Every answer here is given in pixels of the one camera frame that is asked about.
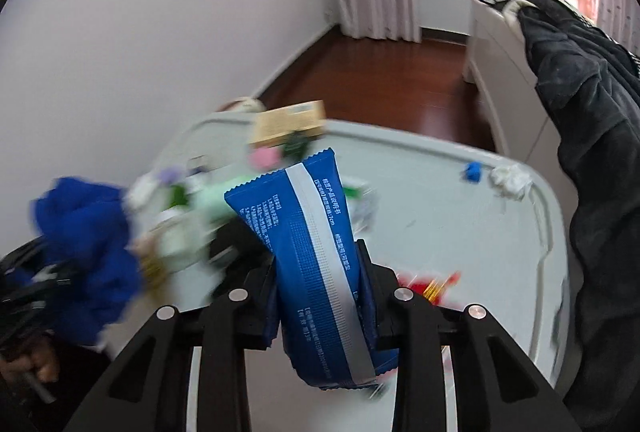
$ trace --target dark gray blanket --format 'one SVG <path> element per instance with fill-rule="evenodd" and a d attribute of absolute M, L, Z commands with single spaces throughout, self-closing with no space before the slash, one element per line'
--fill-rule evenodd
<path fill-rule="evenodd" d="M 579 198 L 569 237 L 584 269 L 576 303 L 584 354 L 564 402 L 583 430 L 595 432 L 640 381 L 638 66 L 561 2 L 529 1 L 539 9 L 518 12 L 527 60 Z"/>

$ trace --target wall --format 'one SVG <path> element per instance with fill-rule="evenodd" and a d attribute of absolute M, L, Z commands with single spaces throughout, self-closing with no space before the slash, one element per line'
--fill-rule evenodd
<path fill-rule="evenodd" d="M 420 0 L 420 27 L 471 34 L 472 0 Z"/>
<path fill-rule="evenodd" d="M 58 176 L 130 184 L 178 126 L 263 87 L 331 0 L 9 0 L 0 13 L 0 254 Z"/>

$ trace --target white stripe on package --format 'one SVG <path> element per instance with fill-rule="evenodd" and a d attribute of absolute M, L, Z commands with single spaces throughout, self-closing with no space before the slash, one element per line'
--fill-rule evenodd
<path fill-rule="evenodd" d="M 376 371 L 318 189 L 302 163 L 287 168 L 286 172 L 302 208 L 311 243 L 316 252 L 322 281 L 334 313 L 335 325 L 349 365 L 351 379 L 356 385 L 373 383 L 376 379 Z"/>

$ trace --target table top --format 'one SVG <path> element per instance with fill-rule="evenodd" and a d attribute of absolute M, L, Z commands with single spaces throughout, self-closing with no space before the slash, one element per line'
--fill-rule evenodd
<path fill-rule="evenodd" d="M 215 167 L 246 163 L 252 115 L 217 113 L 180 133 L 159 155 L 153 170 L 208 155 Z M 460 271 L 445 304 L 487 307 L 553 384 L 564 354 L 568 321 L 554 321 L 566 293 L 567 264 L 558 202 L 546 182 L 529 171 L 533 187 L 522 201 L 502 197 L 488 172 L 512 160 L 425 136 L 368 125 L 329 121 L 313 152 L 331 147 L 340 174 L 368 182 L 378 194 L 371 231 L 362 237 L 372 261 L 396 271 L 446 277 Z M 466 163 L 482 164 L 482 180 L 464 180 Z M 158 204 L 150 203 L 137 224 L 150 227 Z M 203 306 L 222 274 L 198 263 L 172 275 L 166 295 L 130 305 L 106 336 L 117 352 L 163 303 L 180 310 Z M 321 392 L 290 368 L 279 339 L 267 352 L 247 351 L 247 381 L 254 430 L 390 430 L 395 389 L 376 401 L 362 391 Z M 450 371 L 448 396 L 453 397 Z M 297 424 L 283 416 L 300 414 Z M 455 430 L 450 414 L 450 430 Z"/>

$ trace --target white bed frame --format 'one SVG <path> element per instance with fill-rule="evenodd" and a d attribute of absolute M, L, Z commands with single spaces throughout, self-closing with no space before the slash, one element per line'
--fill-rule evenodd
<path fill-rule="evenodd" d="M 487 106 L 487 118 L 499 154 L 522 161 L 544 177 L 558 198 L 565 233 L 578 205 L 574 184 L 558 163 L 560 136 L 535 91 L 536 75 L 527 63 L 524 44 L 508 27 L 502 14 L 479 0 L 472 1 L 472 26 L 463 78 L 475 83 Z M 582 271 L 569 253 L 570 286 L 558 318 L 573 315 L 575 295 L 582 285 Z M 580 364 L 581 351 L 570 325 L 567 350 L 556 389 L 565 393 Z"/>

